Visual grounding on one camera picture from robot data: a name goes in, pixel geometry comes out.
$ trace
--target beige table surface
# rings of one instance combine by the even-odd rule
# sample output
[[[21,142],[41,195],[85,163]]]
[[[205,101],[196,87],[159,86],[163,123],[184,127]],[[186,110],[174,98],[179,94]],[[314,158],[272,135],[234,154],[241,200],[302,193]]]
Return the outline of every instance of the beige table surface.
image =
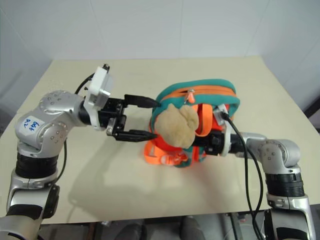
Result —
[[[74,92],[83,79],[103,63],[111,66],[114,98],[122,98],[124,94],[155,98],[167,86],[183,81],[207,78],[231,81],[241,100],[234,119],[238,129],[295,141],[301,149],[305,191],[311,204],[320,203],[320,137],[260,57],[55,60],[0,139],[0,216],[5,214],[10,174],[16,164],[14,125],[17,119],[35,108],[49,91]],[[126,114],[128,129],[147,129],[150,109],[130,107]],[[213,156],[188,168],[149,165],[143,158],[145,143],[115,141],[90,126],[74,128],[67,142],[67,165],[58,183],[61,187],[58,208],[54,217],[45,223],[248,210],[241,158]],[[59,169],[62,161],[63,151],[59,156]],[[249,185],[255,205],[259,181],[251,161]],[[267,207],[264,197],[262,208]]]

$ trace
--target robotic arm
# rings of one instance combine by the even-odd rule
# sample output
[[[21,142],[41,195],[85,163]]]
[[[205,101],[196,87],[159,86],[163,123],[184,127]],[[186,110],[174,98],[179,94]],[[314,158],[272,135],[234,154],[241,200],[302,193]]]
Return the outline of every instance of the robotic arm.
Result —
[[[43,219],[55,214],[60,190],[56,184],[58,155],[73,127],[92,125],[118,141],[140,142],[157,137],[142,130],[124,131],[124,110],[128,105],[154,108],[159,103],[134,95],[110,98],[111,85],[109,67],[98,67],[86,98],[54,91],[18,120],[17,162],[11,174],[7,215],[0,218],[1,240],[35,240]],[[297,165],[299,147],[289,140],[268,140],[259,134],[242,133],[242,137],[265,172],[271,206],[265,211],[266,239],[315,240],[309,200]],[[244,155],[239,136],[229,130],[196,137],[193,145],[204,147],[208,155]]]

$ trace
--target backpack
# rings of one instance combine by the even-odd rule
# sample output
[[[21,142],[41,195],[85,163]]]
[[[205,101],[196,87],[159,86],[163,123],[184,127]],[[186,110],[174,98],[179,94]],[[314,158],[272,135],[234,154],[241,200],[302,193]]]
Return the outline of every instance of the backpack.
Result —
[[[149,124],[149,130],[152,133],[156,134],[157,116],[166,110],[169,104],[173,104],[178,109],[187,104],[198,113],[199,127],[195,131],[195,135],[198,137],[207,136],[212,130],[216,130],[224,131],[225,136],[230,138],[229,123],[225,121],[224,125],[218,124],[214,110],[219,108],[232,117],[240,104],[234,85],[224,79],[203,79],[176,83],[163,90],[157,96],[156,101],[161,103],[161,106],[152,109]],[[224,153],[221,155],[226,155],[229,147],[230,144],[226,145]],[[188,149],[174,147],[167,144],[160,135],[148,141],[144,148],[144,158],[149,164],[183,168],[190,166],[193,162],[202,162],[205,157],[204,147],[191,146]]]

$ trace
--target beige plush toy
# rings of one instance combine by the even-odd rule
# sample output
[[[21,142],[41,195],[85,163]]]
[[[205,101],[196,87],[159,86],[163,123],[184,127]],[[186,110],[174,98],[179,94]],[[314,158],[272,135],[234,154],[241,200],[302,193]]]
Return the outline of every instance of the beige plush toy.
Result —
[[[191,106],[183,105],[178,109],[171,103],[158,115],[154,128],[167,144],[187,149],[195,140],[198,125],[198,114]]]

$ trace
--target white wall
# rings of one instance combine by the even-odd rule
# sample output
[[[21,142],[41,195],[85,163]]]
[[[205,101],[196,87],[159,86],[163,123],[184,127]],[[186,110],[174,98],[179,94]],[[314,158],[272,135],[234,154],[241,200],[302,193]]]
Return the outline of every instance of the white wall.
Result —
[[[302,108],[320,95],[316,0],[0,0],[0,109],[52,59],[262,55]]]

